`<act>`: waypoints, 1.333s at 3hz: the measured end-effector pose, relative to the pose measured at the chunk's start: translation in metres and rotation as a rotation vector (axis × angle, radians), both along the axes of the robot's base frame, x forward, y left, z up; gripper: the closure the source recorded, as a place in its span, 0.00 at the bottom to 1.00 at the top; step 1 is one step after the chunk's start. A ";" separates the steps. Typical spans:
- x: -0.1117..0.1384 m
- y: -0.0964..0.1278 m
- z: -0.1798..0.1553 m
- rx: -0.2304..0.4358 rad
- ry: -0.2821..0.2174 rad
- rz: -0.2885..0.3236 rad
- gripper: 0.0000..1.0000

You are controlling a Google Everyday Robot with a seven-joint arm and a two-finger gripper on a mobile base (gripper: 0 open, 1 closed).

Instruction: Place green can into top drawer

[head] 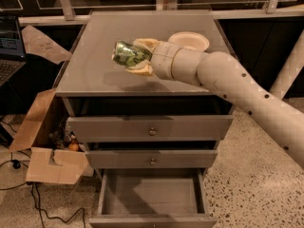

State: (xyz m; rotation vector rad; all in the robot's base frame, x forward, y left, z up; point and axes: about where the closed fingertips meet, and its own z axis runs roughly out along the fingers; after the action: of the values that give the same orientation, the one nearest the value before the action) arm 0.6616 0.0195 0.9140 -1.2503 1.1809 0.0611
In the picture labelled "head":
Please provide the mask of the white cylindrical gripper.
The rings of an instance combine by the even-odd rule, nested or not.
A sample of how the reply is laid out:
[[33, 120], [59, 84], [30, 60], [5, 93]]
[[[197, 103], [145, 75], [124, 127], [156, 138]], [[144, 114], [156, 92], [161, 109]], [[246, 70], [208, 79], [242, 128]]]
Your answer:
[[199, 63], [206, 56], [205, 52], [153, 38], [135, 39], [133, 48], [148, 50], [153, 55], [151, 63], [144, 60], [135, 66], [126, 66], [124, 69], [127, 72], [140, 76], [152, 76], [154, 72], [162, 80], [200, 85], [197, 71]]

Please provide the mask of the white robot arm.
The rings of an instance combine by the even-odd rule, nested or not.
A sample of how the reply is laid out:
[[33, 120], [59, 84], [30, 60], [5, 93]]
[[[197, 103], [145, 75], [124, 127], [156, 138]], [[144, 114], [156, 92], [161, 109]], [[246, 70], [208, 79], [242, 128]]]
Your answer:
[[235, 57], [208, 53], [208, 39], [195, 32], [178, 32], [166, 42], [137, 39], [133, 45], [152, 54], [147, 63], [158, 78], [201, 86], [241, 108], [304, 167], [304, 114], [263, 89]]

